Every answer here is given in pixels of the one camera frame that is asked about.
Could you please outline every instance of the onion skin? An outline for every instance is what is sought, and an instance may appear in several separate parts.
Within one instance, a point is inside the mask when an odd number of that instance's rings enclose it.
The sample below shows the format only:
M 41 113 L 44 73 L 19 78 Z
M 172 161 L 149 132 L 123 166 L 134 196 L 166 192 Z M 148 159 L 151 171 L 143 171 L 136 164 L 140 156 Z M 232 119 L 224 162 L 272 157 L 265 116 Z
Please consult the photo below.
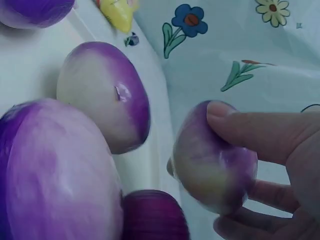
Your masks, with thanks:
M 145 88 L 130 60 L 115 46 L 86 42 L 66 58 L 57 98 L 89 116 L 113 154 L 140 147 L 151 126 Z
M 207 122 L 209 103 L 198 104 L 186 117 L 167 169 L 205 208 L 227 215 L 248 198 L 258 159 L 255 152 L 232 146 L 213 132 Z
M 0 239 L 119 240 L 121 184 L 108 145 L 82 112 L 57 100 L 0 119 Z
M 44 29 L 60 22 L 75 0 L 0 0 L 0 22 L 16 29 Z
M 190 240 L 177 201 L 159 190 L 140 190 L 123 199 L 122 240 Z

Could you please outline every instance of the floral tablecloth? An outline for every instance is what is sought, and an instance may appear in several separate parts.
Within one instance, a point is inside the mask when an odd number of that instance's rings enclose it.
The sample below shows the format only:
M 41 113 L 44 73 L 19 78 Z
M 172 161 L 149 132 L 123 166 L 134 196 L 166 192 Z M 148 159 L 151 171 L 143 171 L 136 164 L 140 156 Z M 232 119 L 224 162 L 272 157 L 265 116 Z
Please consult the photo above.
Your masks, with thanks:
M 174 132 L 207 99 L 240 111 L 318 111 L 319 10 L 318 0 L 140 0 L 135 19 L 161 59 Z M 288 183 L 282 167 L 264 162 L 258 177 Z M 219 239 L 212 230 L 215 216 L 181 194 L 192 239 Z

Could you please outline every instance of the yellow object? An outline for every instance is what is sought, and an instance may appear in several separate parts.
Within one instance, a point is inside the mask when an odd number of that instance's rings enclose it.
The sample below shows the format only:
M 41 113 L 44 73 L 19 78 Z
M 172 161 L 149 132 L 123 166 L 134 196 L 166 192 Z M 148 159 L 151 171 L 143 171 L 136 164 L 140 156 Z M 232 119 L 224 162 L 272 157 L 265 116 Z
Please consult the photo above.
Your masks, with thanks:
M 126 34 L 130 32 L 134 12 L 139 8 L 138 0 L 97 0 L 97 4 L 115 28 Z

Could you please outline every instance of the onion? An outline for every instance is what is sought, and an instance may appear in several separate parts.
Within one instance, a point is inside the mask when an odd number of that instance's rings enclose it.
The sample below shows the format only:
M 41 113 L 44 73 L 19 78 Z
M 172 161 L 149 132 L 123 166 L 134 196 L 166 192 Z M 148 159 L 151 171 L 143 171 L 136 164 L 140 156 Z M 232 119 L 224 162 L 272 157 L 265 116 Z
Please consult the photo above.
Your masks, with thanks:
M 57 100 L 0 119 L 0 239 L 119 240 L 121 185 L 97 126 Z
M 86 42 L 66 58 L 57 98 L 87 114 L 113 154 L 140 147 L 150 131 L 145 88 L 129 59 L 105 42 Z
M 43 29 L 61 21 L 75 0 L 0 0 L 0 22 L 16 29 Z
M 209 102 L 198 104 L 186 117 L 168 171 L 205 208 L 224 215 L 247 199 L 258 160 L 255 152 L 232 146 L 212 131 L 207 122 Z
M 123 200 L 123 240 L 190 240 L 177 201 L 159 190 L 140 190 Z

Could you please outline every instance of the white surface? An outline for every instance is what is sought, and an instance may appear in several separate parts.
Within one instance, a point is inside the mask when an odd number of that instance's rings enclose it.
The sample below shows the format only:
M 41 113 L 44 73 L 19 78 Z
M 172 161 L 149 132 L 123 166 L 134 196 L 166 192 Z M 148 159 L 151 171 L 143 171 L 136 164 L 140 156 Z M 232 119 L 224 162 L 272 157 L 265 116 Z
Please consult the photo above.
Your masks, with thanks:
M 140 44 L 126 48 L 126 36 L 112 29 L 90 0 L 77 0 L 77 8 L 67 18 L 47 29 L 25 31 L 0 25 L 0 113 L 21 102 L 55 98 L 60 68 L 73 48 L 94 40 L 111 43 L 135 65 L 148 93 L 152 115 L 145 145 L 114 157 L 124 192 L 159 189 L 180 201 L 178 185 L 166 171 L 173 144 L 166 79 L 135 22 L 133 31 L 139 35 Z

